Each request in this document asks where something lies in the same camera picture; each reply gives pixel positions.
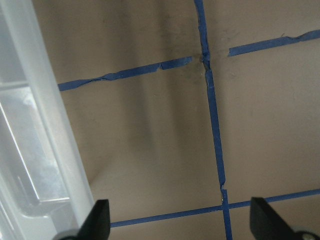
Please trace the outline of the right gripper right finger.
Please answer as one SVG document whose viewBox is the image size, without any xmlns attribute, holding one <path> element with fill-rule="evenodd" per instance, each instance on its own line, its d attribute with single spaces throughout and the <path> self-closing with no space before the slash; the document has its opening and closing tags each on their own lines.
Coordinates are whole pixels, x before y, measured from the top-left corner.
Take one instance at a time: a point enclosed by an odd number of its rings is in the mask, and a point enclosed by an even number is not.
<svg viewBox="0 0 320 240">
<path fill-rule="evenodd" d="M 250 200 L 249 227 L 256 240 L 297 240 L 292 228 L 262 197 Z"/>
</svg>

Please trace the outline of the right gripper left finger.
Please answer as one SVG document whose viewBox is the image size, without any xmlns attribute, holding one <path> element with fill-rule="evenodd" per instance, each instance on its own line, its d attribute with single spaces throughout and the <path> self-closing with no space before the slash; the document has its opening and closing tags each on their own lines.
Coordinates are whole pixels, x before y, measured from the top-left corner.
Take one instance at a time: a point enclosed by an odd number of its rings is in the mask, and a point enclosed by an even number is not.
<svg viewBox="0 0 320 240">
<path fill-rule="evenodd" d="M 111 220 L 108 199 L 97 200 L 77 234 L 78 240 L 107 240 Z"/>
</svg>

